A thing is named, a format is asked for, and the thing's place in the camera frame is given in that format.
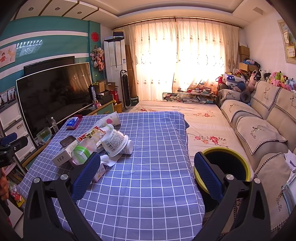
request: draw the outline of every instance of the green box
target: green box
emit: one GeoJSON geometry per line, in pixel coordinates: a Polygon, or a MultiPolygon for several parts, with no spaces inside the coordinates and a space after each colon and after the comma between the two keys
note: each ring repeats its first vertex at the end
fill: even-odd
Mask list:
{"type": "Polygon", "coordinates": [[[131,98],[131,106],[135,106],[138,103],[139,103],[139,97],[138,96],[136,96],[134,98],[131,98]]]}

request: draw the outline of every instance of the hanging flower garland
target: hanging flower garland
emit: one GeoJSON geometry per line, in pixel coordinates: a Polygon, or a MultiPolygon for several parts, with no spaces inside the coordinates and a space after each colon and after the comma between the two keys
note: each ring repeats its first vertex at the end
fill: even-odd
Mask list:
{"type": "Polygon", "coordinates": [[[103,69],[105,68],[104,50],[94,45],[94,50],[90,54],[90,56],[91,60],[94,62],[94,67],[98,67],[99,71],[103,71],[103,69]]]}

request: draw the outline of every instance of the white wall stripe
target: white wall stripe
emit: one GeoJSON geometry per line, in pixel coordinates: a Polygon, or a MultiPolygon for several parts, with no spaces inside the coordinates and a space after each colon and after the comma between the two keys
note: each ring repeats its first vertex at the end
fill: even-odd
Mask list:
{"type": "Polygon", "coordinates": [[[39,36],[48,36],[48,35],[75,35],[75,36],[85,36],[87,37],[89,34],[84,32],[76,32],[76,31],[60,31],[60,30],[54,30],[54,31],[38,31],[38,32],[32,32],[32,33],[26,33],[26,34],[20,34],[16,35],[7,39],[4,39],[0,41],[0,47],[9,44],[14,41],[31,38],[31,37],[39,37],[39,36]]]}
{"type": "Polygon", "coordinates": [[[45,58],[39,58],[39,59],[34,59],[16,66],[13,66],[3,72],[0,73],[0,79],[13,74],[15,72],[18,72],[20,70],[24,69],[24,66],[29,65],[29,64],[33,64],[33,63],[37,63],[43,60],[48,60],[48,59],[52,59],[52,58],[60,58],[60,57],[67,57],[67,56],[75,56],[75,58],[86,58],[89,57],[88,53],[71,53],[71,54],[62,54],[62,55],[55,55],[55,56],[49,56],[49,57],[45,57],[45,58]]]}

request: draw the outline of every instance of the sofa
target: sofa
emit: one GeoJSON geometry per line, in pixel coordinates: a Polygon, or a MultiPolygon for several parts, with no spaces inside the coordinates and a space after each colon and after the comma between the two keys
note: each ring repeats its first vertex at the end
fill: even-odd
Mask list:
{"type": "Polygon", "coordinates": [[[219,91],[221,112],[234,129],[251,163],[254,177],[261,180],[271,216],[271,231],[289,216],[281,187],[290,177],[284,153],[296,154],[296,94],[259,81],[249,105],[231,90],[219,91]]]}

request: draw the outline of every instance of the human hand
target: human hand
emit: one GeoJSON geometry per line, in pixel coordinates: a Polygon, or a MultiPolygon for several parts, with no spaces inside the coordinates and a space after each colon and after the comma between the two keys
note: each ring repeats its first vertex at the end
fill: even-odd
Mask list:
{"type": "Polygon", "coordinates": [[[2,201],[5,201],[8,199],[9,193],[8,193],[8,182],[5,176],[5,171],[3,168],[1,168],[2,171],[2,177],[0,178],[0,197],[2,201]]]}

